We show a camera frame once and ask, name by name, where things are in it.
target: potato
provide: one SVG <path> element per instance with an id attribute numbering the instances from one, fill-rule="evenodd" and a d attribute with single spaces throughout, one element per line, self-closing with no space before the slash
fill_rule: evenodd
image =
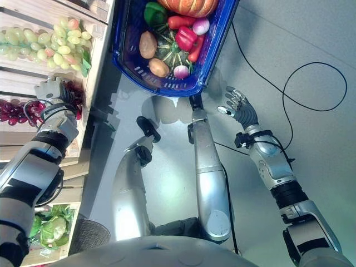
<path id="1" fill-rule="evenodd" d="M 149 31 L 141 34 L 140 53 L 143 58 L 153 58 L 157 50 L 157 41 L 155 36 Z"/>
<path id="2" fill-rule="evenodd" d="M 149 61 L 149 67 L 150 71 L 158 77 L 163 78 L 169 74 L 169 68 L 166 63 L 157 58 L 153 58 Z"/>

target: radish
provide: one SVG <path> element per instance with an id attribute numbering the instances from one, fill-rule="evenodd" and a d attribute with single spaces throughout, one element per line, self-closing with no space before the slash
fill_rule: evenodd
<path id="1" fill-rule="evenodd" d="M 193 24 L 193 32 L 196 35 L 203 35 L 209 30 L 210 23 L 207 18 L 200 18 L 197 19 Z"/>
<path id="2" fill-rule="evenodd" d="M 174 68 L 173 74 L 178 79 L 184 79 L 189 76 L 189 69 L 187 66 L 179 65 Z"/>

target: red bell pepper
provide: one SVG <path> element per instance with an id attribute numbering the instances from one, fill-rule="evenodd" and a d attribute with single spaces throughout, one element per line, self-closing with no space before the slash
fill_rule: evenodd
<path id="1" fill-rule="evenodd" d="M 196 18 L 187 16 L 172 16 L 168 18 L 168 26 L 170 29 L 179 29 L 181 26 L 192 26 Z"/>
<path id="2" fill-rule="evenodd" d="M 182 26 L 176 34 L 175 41 L 180 49 L 190 52 L 198 36 L 188 27 Z"/>
<path id="3" fill-rule="evenodd" d="M 198 36 L 196 40 L 196 44 L 193 46 L 188 56 L 188 60 L 190 62 L 195 63 L 198 60 L 202 48 L 202 44 L 204 43 L 204 38 L 205 38 L 205 34 Z"/>

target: pumpkin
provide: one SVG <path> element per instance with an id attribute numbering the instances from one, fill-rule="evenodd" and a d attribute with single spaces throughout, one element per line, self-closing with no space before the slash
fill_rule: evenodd
<path id="1" fill-rule="evenodd" d="M 175 13 L 204 18 L 215 10 L 218 0 L 158 0 L 158 2 Z"/>
<path id="2" fill-rule="evenodd" d="M 179 48 L 174 39 L 174 31 L 166 29 L 163 33 L 155 33 L 157 50 L 154 57 L 166 63 L 172 73 L 174 68 L 179 65 L 187 66 L 192 71 L 192 64 L 188 60 L 189 53 Z"/>

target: blue basket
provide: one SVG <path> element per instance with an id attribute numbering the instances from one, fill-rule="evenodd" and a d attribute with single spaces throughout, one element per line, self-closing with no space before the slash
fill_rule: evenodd
<path id="1" fill-rule="evenodd" d="M 210 28 L 193 73 L 183 80 L 172 74 L 164 78 L 153 75 L 148 67 L 149 61 L 140 55 L 141 33 L 149 30 L 144 20 L 147 2 L 149 1 L 120 0 L 113 44 L 113 63 L 131 81 L 157 95 L 184 97 L 200 93 L 209 80 L 239 0 L 219 0 L 215 12 L 209 17 Z"/>

